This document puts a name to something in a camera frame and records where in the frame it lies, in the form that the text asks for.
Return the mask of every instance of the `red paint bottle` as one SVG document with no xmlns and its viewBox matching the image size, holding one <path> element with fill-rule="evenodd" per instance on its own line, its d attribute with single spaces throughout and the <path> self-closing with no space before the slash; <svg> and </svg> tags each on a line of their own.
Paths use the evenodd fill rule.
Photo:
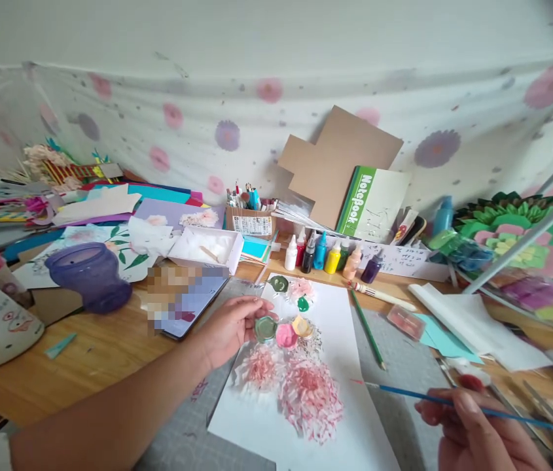
<svg viewBox="0 0 553 471">
<path fill-rule="evenodd" d="M 301 266 L 302 257 L 304 256 L 304 228 L 300 229 L 300 234 L 298 234 L 296 249 L 298 250 L 298 254 L 296 255 L 296 266 Z"/>
</svg>

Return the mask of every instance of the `cutting mat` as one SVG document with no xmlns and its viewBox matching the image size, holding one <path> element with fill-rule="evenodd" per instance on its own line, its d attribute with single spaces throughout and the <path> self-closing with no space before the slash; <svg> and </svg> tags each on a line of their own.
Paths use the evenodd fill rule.
<svg viewBox="0 0 553 471">
<path fill-rule="evenodd" d="M 235 296 L 260 296 L 263 285 L 231 278 L 208 309 L 208 318 L 225 301 Z M 361 322 L 352 308 L 361 372 L 366 381 L 426 392 L 430 387 L 448 387 L 428 347 L 413 342 L 378 313 L 364 309 L 370 329 L 379 345 L 387 371 L 382 371 L 366 340 Z M 196 387 L 175 415 L 165 424 L 135 469 L 182 471 L 274 471 L 271 461 L 207 432 L 234 358 L 215 370 Z M 401 470 L 436 470 L 439 428 L 426 425 L 414 410 L 416 399 L 370 388 L 370 396 L 387 432 Z"/>
</svg>

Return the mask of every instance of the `purple paint bottle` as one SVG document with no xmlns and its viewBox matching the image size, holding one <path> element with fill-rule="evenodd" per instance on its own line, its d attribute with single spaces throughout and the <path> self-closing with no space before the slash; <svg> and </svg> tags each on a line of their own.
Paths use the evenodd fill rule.
<svg viewBox="0 0 553 471">
<path fill-rule="evenodd" d="M 381 269 L 382 262 L 383 262 L 383 258 L 381 257 L 381 252 L 373 256 L 372 259 L 368 261 L 368 264 L 366 265 L 366 269 L 361 274 L 361 281 L 366 284 L 373 282 L 374 279 L 376 278 L 376 274 Z"/>
</svg>

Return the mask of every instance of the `yellow paint bottle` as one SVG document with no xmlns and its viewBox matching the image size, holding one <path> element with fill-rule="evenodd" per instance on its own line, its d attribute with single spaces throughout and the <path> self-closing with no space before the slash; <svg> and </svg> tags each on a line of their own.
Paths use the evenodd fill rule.
<svg viewBox="0 0 553 471">
<path fill-rule="evenodd" d="M 333 245 L 333 248 L 330 250 L 329 256 L 327 257 L 327 263 L 324 265 L 324 271 L 329 275 L 332 275 L 337 271 L 337 264 L 340 262 L 340 251 L 340 242 L 339 240 L 336 240 L 335 245 Z"/>
</svg>

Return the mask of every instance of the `blue paintbrush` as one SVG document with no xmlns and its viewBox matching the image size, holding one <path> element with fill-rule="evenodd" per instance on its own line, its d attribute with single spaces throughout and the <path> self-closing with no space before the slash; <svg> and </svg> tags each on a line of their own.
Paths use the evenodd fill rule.
<svg viewBox="0 0 553 471">
<path fill-rule="evenodd" d="M 357 381 L 356 379 L 351 379 L 351 381 L 354 381 L 359 384 L 364 384 L 362 381 Z M 430 400 L 431 402 L 438 402 L 439 404 L 446 404 L 447 406 L 451 406 L 451 407 L 454 406 L 453 401 L 448 399 L 440 399 L 434 396 L 427 396 L 426 394 L 420 394 L 419 392 L 414 392 L 414 391 L 407 391 L 406 389 L 394 388 L 392 386 L 382 386 L 382 385 L 368 383 L 368 382 L 365 382 L 365 384 L 367 384 L 368 386 L 381 388 L 383 391 L 387 391 L 389 393 L 402 394 L 403 396 L 411 396 L 418 399 Z M 525 417 L 521 417 L 520 415 L 508 414 L 506 412 L 495 411 L 493 409 L 488 409 L 488 408 L 481 408 L 481 410 L 486 415 L 491 415 L 494 417 L 503 417 L 505 419 L 517 420 L 519 422 L 526 422 L 526 423 L 535 425 L 536 427 L 549 428 L 550 430 L 553 430 L 553 424 L 550 424 L 549 422 L 537 421 L 535 419 L 527 419 Z"/>
</svg>

